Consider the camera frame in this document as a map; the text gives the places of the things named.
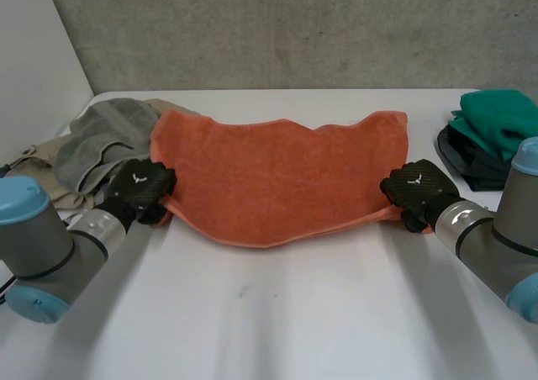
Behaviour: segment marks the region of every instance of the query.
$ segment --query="white wall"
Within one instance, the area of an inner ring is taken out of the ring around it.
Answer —
[[[0,165],[93,97],[52,0],[0,0]]]

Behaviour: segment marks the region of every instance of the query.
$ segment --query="cable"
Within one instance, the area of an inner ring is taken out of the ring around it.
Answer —
[[[11,277],[7,282],[5,282],[2,287],[0,288],[0,294],[3,294],[6,289],[8,289],[11,285],[13,285],[13,282],[17,280],[16,277]]]
[[[7,282],[5,282],[1,287],[0,287],[0,306],[4,303],[6,303],[6,295],[5,295],[5,292],[6,290],[8,290],[8,288],[13,285],[13,282],[15,282],[17,280],[16,277],[11,277],[11,279],[9,279]]]

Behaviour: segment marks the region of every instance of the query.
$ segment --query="beige cloth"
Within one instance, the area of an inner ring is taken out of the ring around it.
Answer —
[[[49,140],[41,145],[31,145],[9,163],[11,170],[6,177],[27,176],[37,180],[49,194],[57,209],[93,208],[93,195],[74,193],[60,184],[52,172],[58,150],[71,138],[70,135]]]
[[[192,115],[193,117],[200,116],[200,114],[195,111],[191,111],[190,109],[186,109],[174,103],[169,103],[165,100],[160,100],[159,98],[152,98],[150,100],[144,100],[144,103],[149,104],[156,111],[158,111],[161,115],[165,111],[173,110],[173,111],[179,111],[180,113],[185,113],[186,115]]]

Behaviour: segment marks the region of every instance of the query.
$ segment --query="pile of clothes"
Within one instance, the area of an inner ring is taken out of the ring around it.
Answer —
[[[271,247],[401,214],[379,182],[407,159],[402,112],[309,129],[287,119],[220,124],[161,100],[115,98],[93,104],[70,129],[7,166],[9,176],[37,179],[58,209],[113,197],[120,167],[150,158],[177,176],[162,205],[223,244]]]
[[[471,190],[502,190],[520,143],[538,136],[538,106],[518,90],[469,92],[460,106],[437,137],[439,151]]]
[[[96,194],[124,161],[150,157],[151,132],[170,109],[198,115],[160,99],[113,98],[94,103],[70,124],[70,134],[31,145],[0,167],[0,177],[36,179],[56,209],[91,209]]]

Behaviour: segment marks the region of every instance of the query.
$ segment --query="robotic arm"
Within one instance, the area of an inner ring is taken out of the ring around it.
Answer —
[[[510,309],[538,323],[538,138],[521,144],[495,214],[461,198],[450,178],[427,160],[392,171],[381,190],[403,208],[409,231],[431,226]]]
[[[381,189],[409,231],[431,226],[439,240],[527,321],[538,323],[538,138],[513,160],[498,212],[463,199],[427,160],[391,172]],[[105,201],[68,231],[49,196],[28,177],[0,179],[0,259],[16,281],[5,300],[16,313],[55,323],[124,242],[133,221],[155,224],[176,185],[161,163],[129,161]]]
[[[156,224],[164,218],[159,201],[175,184],[174,171],[161,163],[128,161],[104,202],[68,231],[34,179],[0,179],[0,259],[16,278],[5,296],[8,306],[33,321],[60,320],[135,220]]]

